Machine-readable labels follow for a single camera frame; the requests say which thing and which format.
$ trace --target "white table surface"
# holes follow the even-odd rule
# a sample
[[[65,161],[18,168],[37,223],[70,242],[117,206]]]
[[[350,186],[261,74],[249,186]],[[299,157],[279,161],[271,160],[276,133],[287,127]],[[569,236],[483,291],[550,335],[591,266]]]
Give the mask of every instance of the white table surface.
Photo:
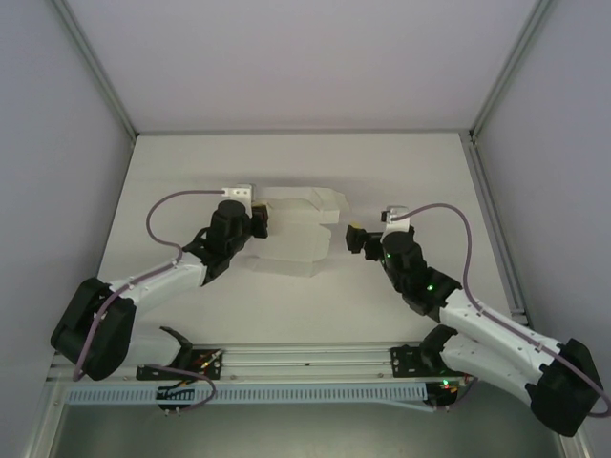
[[[468,216],[474,232],[471,285],[492,308],[509,316],[474,185],[458,134],[141,135],[123,187],[99,276],[129,277],[175,256],[146,234],[150,207],[184,189],[321,186],[344,193],[351,214],[332,230],[329,256],[313,278],[254,273],[247,249],[230,270],[204,288],[173,298],[139,325],[169,325],[197,344],[326,344],[408,342],[435,322],[412,312],[381,267],[351,255],[347,223],[381,230],[388,204],[414,209],[449,202]],[[180,244],[207,226],[217,197],[187,196],[162,205],[153,217],[159,237]],[[412,219],[425,260],[461,278],[466,239],[460,219],[432,210]]]

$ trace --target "black mounting plate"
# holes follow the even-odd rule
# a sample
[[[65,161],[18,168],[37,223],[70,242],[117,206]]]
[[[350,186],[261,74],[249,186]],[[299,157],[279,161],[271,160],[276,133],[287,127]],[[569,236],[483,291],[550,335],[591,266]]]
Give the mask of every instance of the black mounting plate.
[[[218,348],[202,348],[191,350],[191,363],[184,368],[184,370],[192,372],[200,372],[201,365],[207,360],[211,359],[213,355],[220,351]],[[222,370],[222,354],[219,355],[215,361],[206,367],[203,375],[208,377],[210,380],[220,380]],[[139,366],[136,372],[136,379],[141,381],[162,381],[162,380],[197,380],[195,377],[188,377],[184,375],[175,374],[172,372],[166,372],[164,370],[158,370],[148,365]]]
[[[447,367],[430,368],[422,363],[421,350],[416,346],[396,346],[390,349],[392,377],[407,379],[414,377],[464,377],[464,373]]]

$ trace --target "gray floor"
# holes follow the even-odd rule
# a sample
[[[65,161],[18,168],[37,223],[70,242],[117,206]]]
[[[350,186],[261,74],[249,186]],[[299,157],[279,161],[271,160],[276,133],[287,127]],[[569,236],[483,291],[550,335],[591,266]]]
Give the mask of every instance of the gray floor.
[[[555,458],[526,406],[486,385],[456,411],[375,405],[207,406],[165,418],[152,406],[70,406],[56,458]]]

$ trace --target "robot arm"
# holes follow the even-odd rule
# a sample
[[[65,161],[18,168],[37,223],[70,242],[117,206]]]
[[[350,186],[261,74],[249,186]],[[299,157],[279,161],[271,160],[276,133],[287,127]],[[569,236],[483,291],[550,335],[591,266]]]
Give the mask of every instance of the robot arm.
[[[80,365],[81,371],[94,380],[111,375],[128,351],[132,356],[135,352],[148,355],[149,359],[176,356],[176,349],[183,347],[185,340],[170,328],[161,328],[168,334],[165,342],[148,338],[145,344],[130,345],[135,319],[177,294],[213,281],[227,270],[251,237],[267,237],[267,211],[264,206],[251,205],[252,188],[224,191],[229,199],[219,204],[210,226],[182,247],[175,260],[127,279],[105,283],[90,278],[82,282],[53,332],[53,348]],[[97,329],[91,339],[94,323]],[[170,336],[176,341],[168,344]],[[86,357],[79,364],[83,350]],[[158,362],[153,359],[140,363]]]
[[[599,394],[553,355],[601,386],[587,347],[574,339],[561,344],[515,323],[428,266],[407,213],[404,207],[389,207],[382,214],[383,233],[349,226],[347,245],[352,253],[364,249],[367,260],[380,262],[410,308],[439,323],[420,345],[423,363],[496,385],[529,405],[553,431],[575,435]]]

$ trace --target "curved cable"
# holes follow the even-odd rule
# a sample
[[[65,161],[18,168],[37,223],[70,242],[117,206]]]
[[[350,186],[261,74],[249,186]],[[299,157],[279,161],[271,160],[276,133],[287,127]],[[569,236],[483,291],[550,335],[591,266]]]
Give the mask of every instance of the curved cable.
[[[76,366],[74,367],[73,381],[78,382],[85,376],[85,373],[83,372],[82,368],[83,368],[83,365],[85,364],[85,360],[87,359],[87,355],[89,354],[89,350],[92,346],[92,342],[94,341],[95,332],[97,331],[97,328],[99,327],[99,324],[101,323],[101,321],[104,319],[106,310],[108,310],[108,307],[110,307],[113,301],[116,298],[118,298],[121,294],[123,294],[125,291],[130,289],[130,287],[134,287],[142,281],[148,280],[156,275],[162,274],[163,272],[170,270],[177,264],[177,262],[180,262],[180,260],[182,259],[182,247],[180,245],[172,241],[160,239],[153,233],[153,230],[151,229],[151,216],[153,215],[153,213],[155,213],[155,211],[158,209],[158,207],[163,202],[166,202],[167,200],[171,198],[177,198],[178,196],[186,196],[186,195],[192,195],[192,194],[222,195],[224,194],[224,191],[222,190],[178,191],[177,193],[170,194],[166,196],[165,198],[158,200],[155,203],[155,205],[151,207],[148,215],[146,216],[146,232],[148,233],[149,237],[153,239],[155,242],[157,242],[158,244],[176,248],[178,251],[176,258],[173,259],[171,262],[168,262],[166,265],[162,265],[161,267],[151,272],[147,272],[146,274],[143,274],[139,277],[136,277],[135,279],[131,281],[126,282],[123,286],[120,286],[113,294],[111,294],[106,299],[106,301],[104,301],[104,303],[99,307],[99,310],[97,310],[97,313],[95,314],[92,325],[89,328],[89,332],[87,333],[87,338],[85,339],[85,343],[83,344],[83,348],[80,351],[80,354],[78,355],[78,360],[76,361]]]
[[[555,353],[553,350],[551,350],[547,346],[543,345],[542,343],[540,343],[536,339],[533,339],[531,336],[529,336],[528,334],[526,334],[526,333],[524,333],[524,332],[522,332],[522,331],[520,331],[518,329],[514,329],[512,326],[510,326],[509,324],[505,323],[501,319],[499,319],[496,316],[488,313],[484,309],[484,307],[481,306],[479,304],[479,302],[477,302],[477,299],[475,298],[475,296],[471,292],[471,287],[469,286],[469,270],[471,268],[471,257],[472,257],[472,253],[473,253],[473,242],[474,242],[473,241],[473,233],[471,231],[471,224],[469,223],[469,220],[467,219],[467,216],[459,208],[454,207],[453,205],[450,205],[449,203],[431,203],[429,205],[424,205],[424,206],[422,206],[420,208],[416,208],[415,210],[413,210],[411,212],[408,212],[406,215],[402,215],[400,217],[393,218],[391,221],[400,221],[402,219],[407,219],[407,218],[413,217],[415,215],[418,215],[419,213],[425,212],[427,210],[431,210],[433,208],[446,208],[448,210],[452,210],[453,212],[455,212],[456,214],[458,214],[460,216],[460,218],[462,219],[462,222],[463,222],[463,224],[465,226],[465,231],[467,232],[467,256],[466,256],[466,259],[465,259],[465,267],[464,267],[463,272],[462,272],[462,285],[463,285],[463,288],[465,290],[465,295],[467,296],[467,299],[469,299],[469,302],[475,308],[475,310],[477,310],[483,316],[485,316],[489,320],[492,320],[494,323],[498,324],[502,328],[508,330],[512,334],[517,335],[520,339],[523,339],[528,344],[538,348],[540,351],[542,351],[546,355],[551,356],[552,358],[554,358],[555,360],[557,360],[561,364],[564,364],[573,373],[575,373],[580,379],[582,379],[588,386],[590,386],[602,398],[602,400],[604,401],[604,403],[607,406],[607,409],[604,412],[590,412],[588,414],[589,417],[593,417],[593,418],[607,418],[607,417],[611,417],[611,397],[609,397],[609,395],[607,393],[605,393],[604,390],[600,386],[598,386],[590,377],[588,377],[585,373],[583,373],[583,371],[581,371],[574,364],[572,364],[571,362],[567,361],[566,358],[563,358],[558,353]]]
[[[212,401],[212,398],[214,398],[217,395],[217,386],[214,385],[214,382],[212,382],[212,380],[210,380],[208,377],[206,377],[203,374],[199,374],[197,372],[191,372],[189,370],[182,370],[182,369],[174,369],[173,367],[165,367],[163,365],[158,365],[158,364],[148,364],[147,367],[151,367],[154,370],[161,370],[161,371],[165,371],[165,372],[171,372],[173,374],[179,374],[179,375],[185,375],[187,377],[194,377],[198,380],[202,380],[206,383],[208,383],[210,385],[210,387],[212,388],[211,393],[204,398],[203,400],[199,401],[198,403],[194,403],[190,406],[187,406],[185,408],[181,408],[180,412],[187,412],[189,410],[195,410],[196,408],[199,408],[207,403],[209,403],[210,401]]]

